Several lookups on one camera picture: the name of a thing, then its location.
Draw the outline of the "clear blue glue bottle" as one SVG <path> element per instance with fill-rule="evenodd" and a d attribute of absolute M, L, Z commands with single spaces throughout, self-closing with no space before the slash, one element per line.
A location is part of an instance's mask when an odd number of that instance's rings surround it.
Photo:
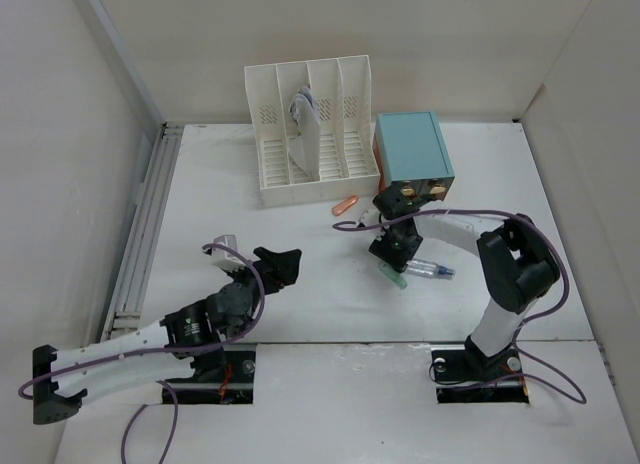
<path fill-rule="evenodd" d="M 407 263 L 405 273 L 429 278 L 429 279 L 452 279 L 456 272 L 454 269 L 441 264 L 423 259 L 412 259 Z"/>

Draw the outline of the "teal orange drawer box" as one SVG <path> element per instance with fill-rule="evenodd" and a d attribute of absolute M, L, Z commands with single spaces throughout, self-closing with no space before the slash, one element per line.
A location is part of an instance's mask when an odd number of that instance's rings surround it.
<path fill-rule="evenodd" d="M 396 186 L 414 199 L 446 198 L 455 173 L 435 112 L 379 114 L 373 151 L 380 192 Z"/>

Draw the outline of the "white spiral bound manual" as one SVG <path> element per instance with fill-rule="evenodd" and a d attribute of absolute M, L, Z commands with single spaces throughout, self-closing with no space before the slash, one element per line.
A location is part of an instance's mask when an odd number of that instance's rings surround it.
<path fill-rule="evenodd" d="M 307 86 L 293 96 L 289 114 L 297 136 L 288 142 L 288 154 L 311 181 L 320 180 L 321 118 L 318 104 Z"/>

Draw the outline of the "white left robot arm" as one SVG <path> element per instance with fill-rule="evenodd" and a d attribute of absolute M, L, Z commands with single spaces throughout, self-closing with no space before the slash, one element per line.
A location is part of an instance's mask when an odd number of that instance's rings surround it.
<path fill-rule="evenodd" d="M 32 352 L 32 378 L 19 389 L 32 421 L 49 425 L 112 393 L 172 379 L 217 378 L 224 349 L 258 323 L 266 298 L 296 283 L 302 252 L 257 247 L 248 260 L 224 235 L 202 247 L 229 277 L 218 291 L 120 337 L 73 350 L 42 345 Z"/>

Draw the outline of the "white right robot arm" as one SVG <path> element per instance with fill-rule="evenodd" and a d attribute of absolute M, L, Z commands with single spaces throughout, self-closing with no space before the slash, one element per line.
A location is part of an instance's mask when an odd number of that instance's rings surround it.
<path fill-rule="evenodd" d="M 398 274 L 417 272 L 414 263 L 425 237 L 439 240 L 477 257 L 490 301 L 465 342 L 463 365 L 477 378 L 487 377 L 500 363 L 533 304 L 561 278 L 546 237 L 521 214 L 455 210 L 422 210 L 415 199 L 388 188 L 373 199 L 381 231 L 369 252 Z"/>

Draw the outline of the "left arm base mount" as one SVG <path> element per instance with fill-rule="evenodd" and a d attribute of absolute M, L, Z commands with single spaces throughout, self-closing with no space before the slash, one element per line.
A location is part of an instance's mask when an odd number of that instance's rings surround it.
<path fill-rule="evenodd" d="M 184 405 L 247 405 L 253 403 L 257 345 L 233 344 L 212 357 L 198 357 L 193 377 L 167 381 Z"/>

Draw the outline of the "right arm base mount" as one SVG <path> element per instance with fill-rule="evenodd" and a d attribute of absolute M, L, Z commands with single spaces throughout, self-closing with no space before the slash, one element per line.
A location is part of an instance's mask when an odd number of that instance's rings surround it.
<path fill-rule="evenodd" d="M 439 404 L 528 404 L 521 371 L 520 356 L 513 348 L 489 359 L 476 354 L 468 343 L 431 350 L 429 376 L 436 384 Z"/>

